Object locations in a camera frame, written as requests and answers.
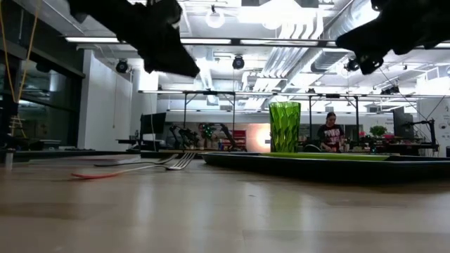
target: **green glass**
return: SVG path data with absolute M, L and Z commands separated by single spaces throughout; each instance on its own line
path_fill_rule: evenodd
M 272 151 L 296 153 L 300 134 L 301 104 L 280 102 L 269 104 Z

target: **computer screen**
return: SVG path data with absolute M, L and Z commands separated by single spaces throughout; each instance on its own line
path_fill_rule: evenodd
M 404 108 L 392 110 L 394 115 L 394 135 L 402 138 L 414 138 L 413 126 L 405 124 L 413 122 L 413 115 L 404 112 Z
M 162 134 L 166 113 L 155 113 L 152 115 L 141 115 L 141 134 Z

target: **woman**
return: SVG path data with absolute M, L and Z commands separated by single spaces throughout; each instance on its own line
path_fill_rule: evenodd
M 321 140 L 321 148 L 327 152 L 339 152 L 344 144 L 345 133 L 339 125 L 336 125 L 336 114 L 329 112 L 326 115 L 326 123 L 317 131 Z

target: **black t-shirt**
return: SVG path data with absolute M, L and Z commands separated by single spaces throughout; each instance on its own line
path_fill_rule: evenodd
M 339 143 L 341 136 L 344 136 L 344 130 L 340 125 L 334 125 L 332 127 L 322 125 L 317 131 L 317 136 L 320 138 L 322 143 L 325 143 L 330 148 L 335 148 L 335 151 L 339 150 Z

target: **green tray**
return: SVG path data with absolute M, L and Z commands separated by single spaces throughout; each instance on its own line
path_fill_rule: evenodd
M 297 158 L 297 159 L 326 159 L 347 161 L 385 161 L 389 155 L 353 155 L 337 153 L 262 153 L 262 156 Z

